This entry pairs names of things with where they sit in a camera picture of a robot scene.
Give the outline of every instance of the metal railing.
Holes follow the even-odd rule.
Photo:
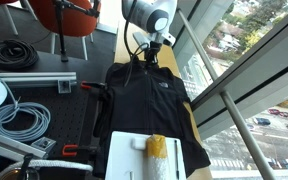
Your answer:
[[[193,28],[191,27],[190,23],[184,16],[181,9],[177,9],[177,13],[180,15],[182,21],[184,22],[184,26],[186,30],[188,31],[190,38],[193,41],[193,44],[197,50],[197,52],[200,54],[206,69],[208,70],[211,78],[213,81],[218,78],[213,66],[211,65],[210,59],[206,52],[204,51],[204,48],[197,38],[196,34],[193,31]],[[246,123],[244,122],[244,118],[242,117],[240,111],[238,110],[236,104],[234,103],[231,95],[226,90],[221,91],[220,96],[228,109],[228,112],[230,113],[238,131],[240,132],[246,147],[248,148],[250,154],[252,155],[255,164],[257,165],[262,177],[266,180],[273,180],[275,179],[273,169],[269,166],[268,162],[266,161],[266,158],[261,151],[260,147],[256,143],[256,140],[248,130]]]

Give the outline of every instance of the jacket logo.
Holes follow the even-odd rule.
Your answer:
[[[166,82],[161,82],[158,83],[160,86],[162,86],[163,88],[168,88],[168,84]]]

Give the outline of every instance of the white cable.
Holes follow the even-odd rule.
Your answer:
[[[15,169],[22,167],[23,161],[17,162],[15,164],[12,164],[8,166],[6,169],[4,169],[2,172],[0,172],[0,179],[1,177]],[[80,169],[85,171],[93,171],[93,167],[91,165],[81,164],[81,163],[75,163],[75,162],[66,162],[66,161],[58,161],[58,160],[31,160],[29,167],[62,167],[62,168],[72,168],[72,169]]]
[[[18,103],[7,84],[0,79],[13,100],[13,104],[0,107],[0,134],[20,142],[33,141],[42,136],[47,130],[51,119],[50,111],[43,105],[34,102]],[[32,126],[25,130],[10,131],[3,127],[3,124],[11,122],[18,112],[33,115]]]

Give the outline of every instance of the yellow object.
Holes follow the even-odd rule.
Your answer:
[[[165,136],[154,134],[146,140],[148,157],[167,158]]]

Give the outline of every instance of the chair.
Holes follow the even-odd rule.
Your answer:
[[[58,32],[55,9],[53,0],[28,0],[31,4],[35,15],[41,22],[41,24],[53,32],[51,40],[51,53],[54,54],[55,47],[55,33]],[[82,7],[84,9],[90,9],[92,7],[88,0],[70,0],[73,4]],[[62,10],[62,27],[63,35],[81,37],[84,58],[87,60],[85,37],[90,35],[93,42],[92,32],[96,28],[97,19],[95,17],[87,16],[82,12],[65,8]]]
[[[11,16],[11,13],[10,13],[10,11],[7,8],[7,4],[14,3],[16,1],[18,1],[18,0],[0,0],[0,5],[2,6],[2,8],[3,8],[3,10],[4,10],[4,12],[5,12],[5,14],[6,14],[7,18],[8,18],[8,21],[10,22],[10,25],[12,27],[13,33],[17,36],[18,35],[17,29],[15,27],[13,18]],[[34,15],[34,12],[33,12],[32,8],[29,5],[29,3],[27,2],[27,0],[24,0],[24,3],[26,5],[26,7],[28,8],[28,10],[33,15],[34,19],[37,20],[36,16]]]

